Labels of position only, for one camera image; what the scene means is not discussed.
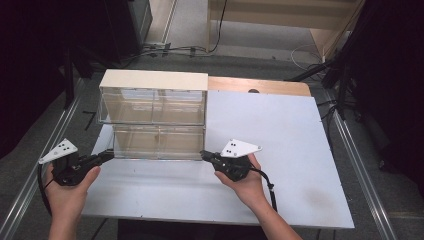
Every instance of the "white tabletop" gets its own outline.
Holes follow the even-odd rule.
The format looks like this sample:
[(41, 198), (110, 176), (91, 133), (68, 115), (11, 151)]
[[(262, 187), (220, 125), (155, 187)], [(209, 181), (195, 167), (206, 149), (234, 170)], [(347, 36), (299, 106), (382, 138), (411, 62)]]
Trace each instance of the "white tabletop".
[[(111, 136), (112, 128), (103, 126), (93, 154), (105, 150)], [(312, 97), (209, 91), (205, 149), (220, 152), (230, 138), (263, 148), (257, 159), (275, 184), (279, 213), (289, 224), (354, 227)], [(102, 166), (83, 214), (258, 224), (213, 172), (202, 161), (115, 159)]]

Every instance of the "human hand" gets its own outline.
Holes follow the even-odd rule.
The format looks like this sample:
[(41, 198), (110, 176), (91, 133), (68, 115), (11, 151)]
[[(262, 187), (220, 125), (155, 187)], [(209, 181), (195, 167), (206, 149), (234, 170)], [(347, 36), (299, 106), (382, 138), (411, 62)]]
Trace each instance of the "human hand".
[[(255, 155), (252, 153), (248, 157), (253, 166), (260, 170), (261, 165), (256, 160)], [(252, 209), (254, 205), (268, 203), (262, 187), (262, 176), (258, 172), (249, 171), (246, 178), (237, 182), (233, 182), (222, 172), (216, 171), (215, 175), (224, 185), (233, 189), (239, 199), (249, 208)]]
[[(47, 169), (46, 182), (53, 179), (53, 165), (50, 164)], [(50, 229), (50, 239), (74, 239), (76, 228), (81, 217), (87, 198), (87, 190), (96, 180), (100, 173), (100, 167), (92, 168), (84, 180), (77, 186), (60, 186), (52, 181), (46, 187), (46, 195), (52, 211), (52, 226)]]

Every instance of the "black fabric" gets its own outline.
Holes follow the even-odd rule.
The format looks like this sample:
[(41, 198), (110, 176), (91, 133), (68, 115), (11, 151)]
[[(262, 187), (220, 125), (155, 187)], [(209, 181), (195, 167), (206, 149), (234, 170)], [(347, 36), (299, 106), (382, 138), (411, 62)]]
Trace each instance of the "black fabric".
[(177, 223), (144, 220), (118, 221), (118, 240), (193, 240), (202, 231), (216, 240), (266, 240), (260, 226)]
[(63, 91), (60, 41), (51, 5), (0, 3), (0, 158)]
[(342, 49), (341, 64), (351, 67), (353, 95), (361, 110), (387, 136), (384, 146), (376, 144), (382, 146), (381, 155), (420, 189), (424, 189), (422, 11), (424, 2), (419, 0), (366, 1), (354, 38)]

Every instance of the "floor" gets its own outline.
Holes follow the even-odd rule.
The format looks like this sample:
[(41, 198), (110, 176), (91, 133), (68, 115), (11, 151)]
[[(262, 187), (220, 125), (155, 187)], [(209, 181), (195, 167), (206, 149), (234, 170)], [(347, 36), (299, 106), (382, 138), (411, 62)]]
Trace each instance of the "floor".
[[(163, 39), (171, 43), (172, 47), (205, 46), (206, 33), (206, 0), (180, 0), (175, 2), (175, 12), (172, 16), (169, 33), (157, 35), (162, 39), (150, 38), (152, 44), (161, 44)], [(211, 42), (217, 40), (214, 31)], [(187, 56), (170, 56), (165, 58), (142, 57), (134, 61), (130, 69), (177, 70), (208, 72), (210, 75), (234, 76), (259, 79), (283, 80), (302, 73), (311, 64), (320, 61), (317, 58), (316, 48), (307, 29), (267, 26), (256, 24), (240, 24), (224, 22), (221, 29), (221, 39), (215, 56), (210, 58), (189, 58)], [(84, 128), (90, 116), (82, 114), (83, 110), (96, 111), (97, 85), (102, 73), (96, 73), (92, 81), (84, 81), (82, 100), (76, 116), (79, 121), (70, 123), (67, 136), (79, 139), (81, 151), (90, 152), (92, 143), (88, 139), (95, 138), (99, 126), (92, 125), (87, 133), (88, 137), (77, 136)], [(305, 80), (310, 86), (312, 95), (317, 103), (327, 101), (329, 96), (321, 87), (319, 77), (313, 76)], [(60, 96), (45, 114), (34, 124), (19, 146), (11, 154), (0, 160), (0, 181), (2, 185), (1, 219), (7, 216), (15, 196), (24, 185), (27, 173), (33, 166), (33, 161), (42, 154), (42, 147), (53, 132), (57, 119), (63, 113), (64, 96)], [(320, 107), (321, 115), (328, 111), (328, 105)], [(393, 229), (397, 237), (382, 237), (375, 215), (370, 210), (370, 200), (366, 197), (366, 190), (358, 180), (358, 175), (351, 162), (348, 148), (340, 134), (340, 125), (337, 118), (330, 122), (330, 136), (334, 144), (334, 158), (340, 179), (346, 194), (356, 229), (353, 230), (322, 230), (296, 228), (304, 239), (424, 239), (424, 201), (419, 195), (416, 185), (404, 175), (396, 172), (381, 171), (381, 160), (373, 147), (373, 142), (367, 129), (355, 121), (355, 112), (346, 111), (346, 125), (354, 140), (364, 167), (371, 179), (371, 183), (384, 207), (389, 219), (389, 229)], [(38, 144), (40, 147), (28, 147)], [(22, 160), (16, 168), (14, 159)], [(34, 199), (39, 199), (35, 192)], [(49, 217), (40, 201), (32, 201), (28, 213), (22, 219), (14, 239), (46, 239)], [(92, 236), (94, 229), (102, 219), (83, 217), (80, 224), (79, 238), (87, 239)], [(109, 220), (99, 233), (98, 239), (116, 239), (117, 221)]]

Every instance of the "wooden board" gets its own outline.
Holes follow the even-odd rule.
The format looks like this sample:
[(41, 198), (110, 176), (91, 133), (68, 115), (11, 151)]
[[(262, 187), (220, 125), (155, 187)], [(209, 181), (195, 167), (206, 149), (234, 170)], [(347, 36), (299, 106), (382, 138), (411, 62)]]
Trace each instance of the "wooden board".
[(209, 76), (208, 90), (248, 92), (251, 89), (268, 94), (311, 96), (306, 83)]

